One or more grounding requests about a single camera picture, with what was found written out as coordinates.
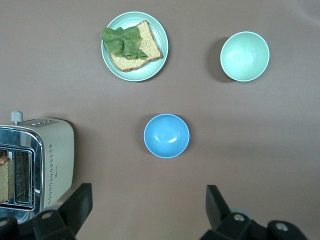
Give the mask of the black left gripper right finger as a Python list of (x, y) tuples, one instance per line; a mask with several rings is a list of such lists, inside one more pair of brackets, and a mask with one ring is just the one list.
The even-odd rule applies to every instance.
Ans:
[(211, 226), (202, 240), (267, 240), (268, 230), (244, 213), (231, 211), (216, 185), (206, 187), (206, 215)]

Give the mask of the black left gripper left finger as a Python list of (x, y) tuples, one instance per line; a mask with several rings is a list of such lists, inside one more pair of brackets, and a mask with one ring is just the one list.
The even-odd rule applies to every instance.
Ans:
[(35, 239), (74, 240), (92, 208), (92, 184), (83, 183), (57, 210), (45, 210), (33, 218)]

